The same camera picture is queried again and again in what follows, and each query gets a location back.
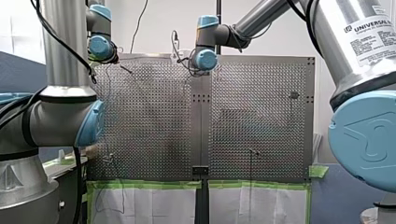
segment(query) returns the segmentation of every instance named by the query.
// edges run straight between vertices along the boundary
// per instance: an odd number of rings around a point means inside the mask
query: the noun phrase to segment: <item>white paper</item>
[[[134,190],[136,224],[152,224],[152,189]]]
[[[195,191],[125,189],[122,199],[122,189],[96,189],[92,195],[91,221],[93,224],[194,224]]]
[[[305,224],[306,190],[279,189],[274,224]]]
[[[306,190],[210,189],[210,223],[305,224]]]
[[[242,187],[238,224],[274,223],[276,189]]]
[[[126,224],[131,223],[132,218],[134,220],[133,189],[97,189],[92,199],[92,223],[106,224],[117,220],[117,223]]]
[[[241,189],[210,189],[209,220],[216,224],[237,224]]]
[[[195,191],[195,189],[154,190],[153,224],[194,224]]]

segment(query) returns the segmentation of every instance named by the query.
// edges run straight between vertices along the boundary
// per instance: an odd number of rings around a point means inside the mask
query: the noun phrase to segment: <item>universal robots logo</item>
[[[345,31],[346,33],[351,32],[351,31],[352,31],[352,26],[351,26],[351,25],[348,25],[348,26],[344,29],[344,31]]]

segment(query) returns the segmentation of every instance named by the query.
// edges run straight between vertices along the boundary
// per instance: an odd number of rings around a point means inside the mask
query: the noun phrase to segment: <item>green tape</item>
[[[209,180],[211,189],[239,189],[242,187],[242,180]]]
[[[200,181],[157,182],[144,180],[88,181],[92,189],[200,189]]]
[[[82,202],[82,203],[87,202],[87,198],[88,198],[88,197],[87,197],[87,194],[86,194],[86,193],[83,194],[83,195],[82,195],[82,201],[81,201],[81,202]]]
[[[238,189],[242,187],[253,187],[261,189],[290,189],[306,190],[309,184],[285,184],[265,181],[246,181],[246,180],[209,180],[211,189]]]
[[[76,163],[75,159],[66,159],[66,160],[61,160],[61,165],[73,165]]]
[[[309,176],[311,178],[323,178],[328,170],[328,166],[312,165],[309,167]]]

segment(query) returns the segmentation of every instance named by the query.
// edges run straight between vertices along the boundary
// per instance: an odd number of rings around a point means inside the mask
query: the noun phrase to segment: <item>wire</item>
[[[314,0],[309,0],[308,5],[306,7],[306,27],[308,28],[308,33],[309,33],[309,37],[311,38],[312,44],[314,45],[315,49],[320,54],[320,56],[322,56],[318,41],[314,34],[314,30],[312,29],[311,11],[313,4],[314,4]]]
[[[191,51],[190,57],[181,59],[180,54],[178,53],[178,50],[176,49],[176,46],[175,46],[175,41],[174,40],[175,40],[176,37],[177,37],[177,31],[174,30],[174,31],[172,31],[172,34],[171,34],[171,42],[172,42],[172,47],[173,47],[173,49],[175,51],[175,54],[176,54],[176,56],[178,58],[177,62],[181,63],[189,71],[189,73],[190,73],[190,75],[192,77],[201,77],[203,74],[194,74],[194,73],[197,73],[197,72],[201,72],[201,70],[199,70],[199,69],[191,69],[191,59],[192,59],[193,53],[195,52],[195,49],[193,49]]]
[[[136,30],[134,31],[134,37],[132,37],[131,50],[129,51],[129,53],[132,53],[132,50],[134,49],[134,39],[136,38],[137,32],[139,31],[140,21],[142,20],[143,14],[145,14],[148,4],[149,4],[149,0],[146,0],[145,6],[143,7],[142,12],[140,13],[139,19],[137,20],[137,26],[136,26]]]
[[[30,96],[25,96],[20,99],[17,99],[7,105],[5,105],[3,108],[0,110],[0,119],[3,118],[8,112],[11,110],[15,109],[18,106],[21,105],[26,105],[26,103],[29,101]]]
[[[287,1],[291,9],[293,9],[293,11],[297,14],[297,16],[299,16],[303,21],[306,21],[305,15],[297,8],[297,6],[293,3],[293,1],[292,0],[287,0]]]
[[[248,39],[257,39],[259,37],[262,37],[263,35],[265,35],[265,33],[267,33],[267,31],[271,28],[272,23],[270,22],[267,26],[267,29],[265,29],[265,31],[263,31],[261,34],[253,36],[253,37],[249,37]]]
[[[73,147],[73,151],[76,157],[76,167],[77,167],[77,204],[76,211],[73,218],[73,224],[78,224],[79,214],[81,212],[82,204],[82,166],[81,166],[81,154],[79,154],[78,147]]]
[[[8,123],[10,123],[13,119],[15,119],[17,116],[19,116],[21,113],[25,112],[30,106],[32,106],[33,104],[35,104],[38,100],[39,100],[39,94],[44,90],[45,88],[37,91],[33,96],[29,97],[29,101],[27,102],[27,104],[25,104],[23,107],[20,108],[20,110],[16,113],[14,113],[13,115],[9,116],[8,118],[6,118],[5,120],[3,120],[3,122],[0,123],[0,130],[3,129]],[[12,107],[9,108],[13,109],[16,108],[18,104],[13,105]]]
[[[126,192],[125,192],[124,183],[123,183],[122,179],[120,178],[120,172],[119,172],[117,164],[115,163],[114,156],[113,156],[112,153],[110,153],[110,150],[108,149],[108,143],[107,143],[107,140],[106,140],[105,136],[104,136],[104,139],[105,139],[105,145],[106,145],[106,153],[107,153],[107,156],[110,158],[110,161],[108,163],[112,163],[113,164],[113,168],[114,168],[114,170],[116,172],[117,179],[121,182],[121,188],[122,188],[122,190],[121,190],[121,193],[122,193],[122,211],[120,211],[118,209],[113,209],[113,208],[104,208],[104,209],[99,209],[98,208],[98,202],[99,202],[98,199],[99,199],[99,197],[101,197],[101,194],[102,194],[102,192],[104,190],[103,188],[101,188],[99,190],[98,195],[96,196],[96,200],[95,200],[95,211],[96,211],[95,216],[96,216],[97,213],[103,212],[103,211],[105,211],[107,209],[110,210],[110,211],[113,211],[113,212],[118,212],[120,214],[125,214],[125,194],[126,194]]]
[[[373,203],[375,207],[384,208],[384,209],[396,209],[396,204],[382,204],[382,203]]]
[[[92,82],[95,84],[96,80],[95,77],[92,73],[92,68],[90,65],[81,57],[79,56],[78,53],[76,53],[72,48],[70,48],[67,44],[65,44],[62,39],[56,34],[55,30],[52,28],[52,26],[46,21],[46,19],[43,17],[40,11],[40,1],[39,0],[30,0],[33,8],[35,9],[35,12],[37,14],[37,17],[43,26],[43,28],[49,33],[50,36],[52,36],[60,45],[62,45],[64,48],[66,48],[74,57],[76,57],[88,70],[88,74],[92,79]]]

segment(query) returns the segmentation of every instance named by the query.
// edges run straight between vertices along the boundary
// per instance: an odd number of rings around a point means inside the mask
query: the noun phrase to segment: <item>black cable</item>
[[[50,36],[52,36],[60,45],[62,45],[64,48],[67,49],[74,57],[76,57],[88,70],[88,73],[92,79],[92,82],[95,83],[95,77],[92,75],[92,68],[90,65],[81,57],[79,56],[78,53],[76,53],[72,48],[70,48],[67,44],[65,44],[62,39],[56,34],[55,30],[52,28],[52,26],[47,22],[47,20],[43,17],[40,11],[40,1],[39,0],[30,0],[33,8],[35,9],[35,12],[37,14],[37,17],[43,26],[43,28],[49,33]]]
[[[297,14],[297,16],[299,16],[303,21],[306,21],[305,15],[303,14],[303,12],[301,12],[301,11],[297,8],[297,6],[293,3],[293,1],[292,1],[292,0],[286,0],[286,1],[288,1],[288,3],[289,3],[289,5],[290,5],[291,9],[293,9],[293,11]]]
[[[146,0],[145,6],[143,7],[142,12],[140,13],[139,20],[137,20],[137,26],[136,26],[136,30],[134,31],[134,37],[132,37],[131,50],[129,53],[132,53],[132,50],[134,49],[134,39],[136,38],[137,32],[139,31],[140,21],[142,20],[143,14],[145,14],[148,4],[149,4],[149,0]]]
[[[382,204],[382,203],[373,203],[375,207],[384,208],[384,209],[396,209],[396,204]]]
[[[37,91],[33,96],[29,97],[29,101],[23,106],[21,107],[21,109],[14,113],[13,115],[9,116],[8,118],[6,118],[5,120],[3,120],[3,122],[0,123],[0,130],[2,128],[4,128],[10,121],[12,121],[13,119],[15,119],[17,116],[19,116],[21,113],[25,112],[27,110],[27,108],[29,108],[30,106],[32,106],[33,104],[35,104],[38,100],[39,100],[39,95],[40,92],[42,92],[45,88]]]
[[[177,56],[177,62],[178,62],[178,63],[181,63],[181,64],[189,71],[189,73],[190,73],[190,75],[191,75],[192,77],[201,77],[202,74],[198,74],[198,75],[194,74],[194,73],[197,73],[197,72],[201,72],[201,70],[199,70],[199,69],[191,69],[191,67],[190,67],[190,65],[191,65],[191,59],[192,59],[193,53],[195,52],[195,49],[193,49],[193,50],[191,51],[190,57],[181,59],[181,58],[180,58],[180,54],[178,53],[178,51],[177,51],[177,49],[176,49],[176,46],[175,46],[175,41],[174,41],[174,40],[176,40],[176,38],[177,38],[177,31],[174,30],[174,31],[172,31],[172,34],[171,34],[171,42],[172,42],[172,47],[173,47],[173,49],[174,49],[174,51],[175,51],[175,54],[176,54],[176,56]]]
[[[309,0],[308,5],[306,7],[306,27],[308,28],[308,33],[309,33],[309,37],[311,38],[312,44],[314,45],[315,49],[320,54],[320,56],[322,56],[318,41],[314,34],[314,30],[312,29],[311,11],[313,4],[314,4],[314,0]]]
[[[73,147],[73,151],[76,157],[76,167],[77,167],[77,204],[76,211],[73,218],[73,224],[78,224],[79,214],[81,213],[82,204],[82,167],[81,167],[81,155],[79,154],[78,147]]]
[[[26,105],[27,102],[29,102],[30,97],[31,96],[25,96],[25,97],[22,97],[21,99],[15,100],[15,101],[5,105],[0,110],[0,119],[3,118],[11,110],[17,108],[18,106]]]
[[[267,33],[267,31],[271,28],[271,26],[272,26],[272,23],[270,22],[270,23],[267,25],[267,29],[265,29],[261,34],[255,35],[255,36],[253,36],[253,37],[248,37],[247,39],[257,39],[257,38],[259,38],[259,37],[262,37],[263,35],[265,35],[265,34]]]

